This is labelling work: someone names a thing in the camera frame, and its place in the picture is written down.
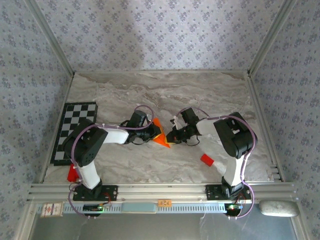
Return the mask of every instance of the wall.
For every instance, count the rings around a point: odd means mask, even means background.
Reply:
[[[320,2],[298,0],[255,83],[287,181],[320,239]]]
[[[0,2],[0,239],[40,173],[69,78],[22,0]]]
[[[245,70],[283,0],[37,0],[73,70]]]

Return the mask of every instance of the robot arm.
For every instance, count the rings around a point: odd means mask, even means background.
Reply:
[[[192,136],[218,134],[224,150],[232,157],[227,162],[226,171],[221,180],[222,188],[228,198],[236,195],[243,188],[240,176],[245,153],[253,146],[249,129],[243,123],[232,118],[199,119],[192,108],[182,111],[181,114],[187,126],[177,129],[177,124],[175,124],[172,131],[166,136],[167,142],[180,144],[186,143]],[[230,116],[245,121],[238,112],[234,112]]]
[[[145,143],[161,134],[161,129],[153,122],[148,127],[141,129],[145,121],[148,122],[146,113],[135,110],[131,119],[121,123],[120,127],[137,128],[137,130],[97,125],[97,127],[88,129],[79,139],[74,149],[74,158],[82,177],[82,184],[87,188],[87,192],[92,194],[93,198],[100,194],[100,186],[102,185],[94,161],[102,144],[129,144],[134,143],[136,138],[142,139]],[[94,123],[88,119],[82,121],[64,140],[62,148],[67,155],[71,156],[77,136],[91,125],[94,125]]]

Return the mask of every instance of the orange traffic cone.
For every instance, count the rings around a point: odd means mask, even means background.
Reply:
[[[158,144],[161,144],[167,148],[170,148],[170,145],[167,143],[167,140],[166,140],[166,135],[164,133],[164,129],[163,127],[161,126],[161,123],[159,121],[159,119],[156,117],[153,119],[153,123],[154,125],[158,126],[161,130],[161,134],[159,134],[158,136],[156,136],[153,141],[155,141],[156,143]]]

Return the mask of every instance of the sticker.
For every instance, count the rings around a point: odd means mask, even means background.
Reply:
[[[172,207],[172,201],[170,199],[158,200],[158,207]]]
[[[62,217],[64,213],[64,203],[45,203],[42,206],[41,218]]]

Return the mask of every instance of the marble surface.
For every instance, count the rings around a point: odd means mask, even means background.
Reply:
[[[188,106],[199,107],[211,116],[240,112],[259,140],[247,162],[245,179],[273,180],[256,114],[240,77],[214,72],[76,74],[67,101],[96,101],[97,123],[101,124],[119,124],[131,117],[137,105],[148,105],[166,134],[172,129],[170,119]],[[143,145],[104,144],[95,159],[97,172],[104,183],[220,182],[230,156],[218,135],[199,139],[197,146],[183,143],[171,148],[153,141]],[[200,161],[204,153],[215,160],[211,167]],[[67,166],[50,165],[44,182],[65,183],[68,170]]]

